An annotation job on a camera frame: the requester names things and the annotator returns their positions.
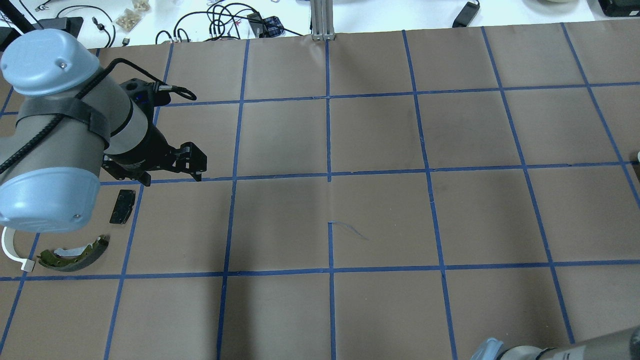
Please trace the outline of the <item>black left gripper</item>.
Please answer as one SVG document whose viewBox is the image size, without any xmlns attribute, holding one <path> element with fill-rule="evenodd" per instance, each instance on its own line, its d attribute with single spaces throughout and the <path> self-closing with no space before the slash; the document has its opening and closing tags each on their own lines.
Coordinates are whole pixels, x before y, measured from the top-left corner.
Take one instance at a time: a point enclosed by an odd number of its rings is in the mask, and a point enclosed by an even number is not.
<svg viewBox="0 0 640 360">
<path fill-rule="evenodd" d="M 208 158 L 194 143 L 185 142 L 180 148 L 170 146 L 157 127 L 151 127 L 133 149 L 105 155 L 102 169 L 116 180 L 130 179 L 145 187 L 151 186 L 151 171 L 189 174 L 195 182 L 202 181 Z"/>
</svg>

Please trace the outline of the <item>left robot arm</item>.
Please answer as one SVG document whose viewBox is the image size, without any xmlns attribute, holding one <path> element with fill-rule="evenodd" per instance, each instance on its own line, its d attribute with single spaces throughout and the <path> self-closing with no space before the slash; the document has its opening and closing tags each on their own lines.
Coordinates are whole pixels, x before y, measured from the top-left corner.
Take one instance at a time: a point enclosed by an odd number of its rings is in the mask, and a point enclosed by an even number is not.
<svg viewBox="0 0 640 360">
<path fill-rule="evenodd" d="M 32 30 L 2 53 L 1 73 L 23 96 L 14 133 L 1 138 L 0 221 L 32 233 L 68 233 L 89 223 L 101 170 L 148 187 L 152 171 L 199 182 L 207 156 L 192 142 L 172 146 L 154 110 L 189 89 L 115 58 L 102 66 L 72 35 Z"/>
</svg>

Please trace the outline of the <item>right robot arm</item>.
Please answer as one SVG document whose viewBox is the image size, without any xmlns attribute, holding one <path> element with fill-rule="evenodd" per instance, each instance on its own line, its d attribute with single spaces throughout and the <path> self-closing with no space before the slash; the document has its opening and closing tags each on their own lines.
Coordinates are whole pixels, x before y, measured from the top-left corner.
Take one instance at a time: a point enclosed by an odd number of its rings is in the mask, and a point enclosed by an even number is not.
<svg viewBox="0 0 640 360">
<path fill-rule="evenodd" d="M 538 348 L 532 345 L 507 347 L 503 341 L 487 338 L 471 360 L 638 360 L 640 328 L 634 326 L 569 346 Z"/>
</svg>

